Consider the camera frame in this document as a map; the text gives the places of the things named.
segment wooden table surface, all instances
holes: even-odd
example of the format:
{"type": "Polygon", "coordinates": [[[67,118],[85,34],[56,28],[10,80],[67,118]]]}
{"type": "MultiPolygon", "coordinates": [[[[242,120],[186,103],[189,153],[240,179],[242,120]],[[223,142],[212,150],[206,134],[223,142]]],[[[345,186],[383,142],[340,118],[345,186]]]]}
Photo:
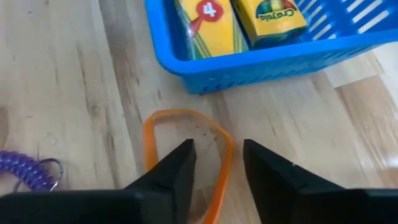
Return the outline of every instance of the wooden table surface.
{"type": "MultiPolygon", "coordinates": [[[[58,190],[120,189],[144,173],[142,122],[189,108],[234,137],[220,223],[259,223],[242,142],[251,138],[347,188],[398,186],[398,44],[322,72],[188,95],[154,57],[144,0],[0,0],[0,143],[67,168],[58,190]]],[[[197,121],[157,128],[159,154],[198,150],[192,220],[223,150],[197,121]]],[[[0,192],[15,179],[2,175],[0,192]]]]}

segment purple coil keychain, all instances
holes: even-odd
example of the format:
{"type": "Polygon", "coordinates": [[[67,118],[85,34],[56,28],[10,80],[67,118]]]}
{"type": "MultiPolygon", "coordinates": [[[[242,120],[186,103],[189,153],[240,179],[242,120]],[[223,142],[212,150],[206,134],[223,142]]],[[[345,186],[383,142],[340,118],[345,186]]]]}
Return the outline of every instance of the purple coil keychain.
{"type": "Polygon", "coordinates": [[[21,183],[26,184],[31,191],[52,191],[62,178],[63,166],[58,159],[49,158],[35,161],[25,154],[3,150],[0,151],[0,172],[12,173],[19,179],[14,186],[14,192],[18,191],[21,183]],[[60,174],[56,180],[43,166],[46,162],[58,164],[60,174]]]}

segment yellow crayon box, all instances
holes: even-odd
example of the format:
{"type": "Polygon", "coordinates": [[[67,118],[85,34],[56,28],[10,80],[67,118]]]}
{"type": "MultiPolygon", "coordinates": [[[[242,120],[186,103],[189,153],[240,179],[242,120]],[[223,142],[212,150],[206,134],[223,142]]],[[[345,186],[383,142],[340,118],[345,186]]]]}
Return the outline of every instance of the yellow crayon box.
{"type": "Polygon", "coordinates": [[[231,0],[252,47],[270,47],[300,36],[307,22],[294,0],[231,0]]]}
{"type": "Polygon", "coordinates": [[[175,0],[185,26],[190,59],[248,50],[229,0],[175,0]]]}

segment number 4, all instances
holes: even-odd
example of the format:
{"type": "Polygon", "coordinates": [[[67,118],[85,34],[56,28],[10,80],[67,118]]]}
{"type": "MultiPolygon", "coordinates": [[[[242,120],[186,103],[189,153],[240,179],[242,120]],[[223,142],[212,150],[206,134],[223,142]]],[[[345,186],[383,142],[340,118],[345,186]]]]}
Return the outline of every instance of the number 4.
{"type": "Polygon", "coordinates": [[[214,17],[217,11],[213,9],[213,5],[211,4],[211,2],[208,2],[203,6],[203,13],[214,17]]]}

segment blue plastic basket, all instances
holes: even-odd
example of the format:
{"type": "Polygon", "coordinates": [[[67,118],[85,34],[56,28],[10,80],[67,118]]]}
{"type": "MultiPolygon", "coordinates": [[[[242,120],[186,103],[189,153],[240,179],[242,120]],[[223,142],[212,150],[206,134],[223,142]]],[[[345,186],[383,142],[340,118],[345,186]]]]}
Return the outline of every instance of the blue plastic basket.
{"type": "Polygon", "coordinates": [[[187,60],[174,0],[146,0],[155,54],[189,93],[316,72],[398,40],[398,0],[296,0],[311,23],[300,43],[187,60]]]}

